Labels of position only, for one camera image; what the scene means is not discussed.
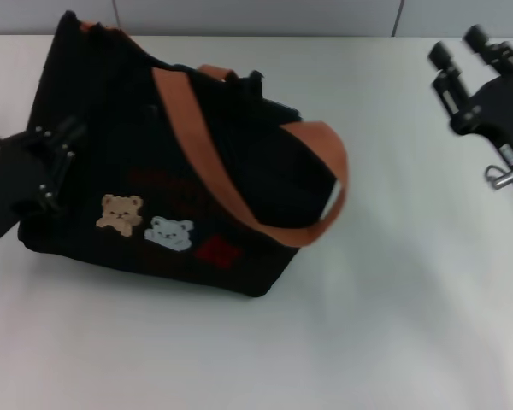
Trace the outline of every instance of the black bag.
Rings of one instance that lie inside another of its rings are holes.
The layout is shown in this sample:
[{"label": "black bag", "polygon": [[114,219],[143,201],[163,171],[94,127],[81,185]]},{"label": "black bag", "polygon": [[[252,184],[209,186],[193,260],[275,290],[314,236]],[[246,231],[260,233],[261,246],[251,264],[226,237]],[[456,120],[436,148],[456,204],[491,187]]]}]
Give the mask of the black bag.
[{"label": "black bag", "polygon": [[28,126],[73,119],[87,137],[69,147],[62,212],[21,222],[37,252],[261,296],[345,199],[338,136],[263,99],[262,75],[169,66],[69,12]]}]

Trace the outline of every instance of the embroidered bear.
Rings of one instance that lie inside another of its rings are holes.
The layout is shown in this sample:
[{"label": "embroidered bear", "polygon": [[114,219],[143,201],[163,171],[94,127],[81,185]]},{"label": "embroidered bear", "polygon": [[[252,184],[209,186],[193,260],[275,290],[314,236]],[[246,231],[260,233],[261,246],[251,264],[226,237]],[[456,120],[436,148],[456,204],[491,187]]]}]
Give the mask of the embroidered bear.
[{"label": "embroidered bear", "polygon": [[114,196],[103,197],[103,217],[97,221],[99,228],[112,226],[123,237],[133,234],[133,227],[139,225],[143,218],[137,214],[143,206],[140,196]]},{"label": "embroidered bear", "polygon": [[152,228],[144,232],[144,238],[171,250],[187,250],[192,246],[190,230],[194,228],[191,220],[166,220],[161,216],[152,218]]}]

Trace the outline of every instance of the brown strap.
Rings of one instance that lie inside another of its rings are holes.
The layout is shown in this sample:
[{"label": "brown strap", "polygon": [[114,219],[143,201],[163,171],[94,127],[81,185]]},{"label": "brown strap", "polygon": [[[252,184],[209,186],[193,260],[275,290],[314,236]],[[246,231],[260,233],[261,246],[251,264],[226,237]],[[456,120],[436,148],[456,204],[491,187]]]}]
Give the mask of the brown strap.
[{"label": "brown strap", "polygon": [[207,74],[214,79],[218,79],[219,81],[226,80],[226,77],[230,74],[233,74],[237,77],[233,70],[217,66],[210,66],[209,64],[203,64],[200,68],[198,68],[198,71],[200,73]]},{"label": "brown strap", "polygon": [[236,190],[222,165],[205,124],[198,100],[185,73],[153,68],[156,88],[171,121],[174,134],[186,159],[213,197],[237,220],[286,246],[309,245],[336,220],[348,189],[348,163],[339,136],[322,122],[292,123],[283,128],[306,144],[330,168],[342,190],[327,216],[307,228],[287,229],[258,222],[243,197]]}]

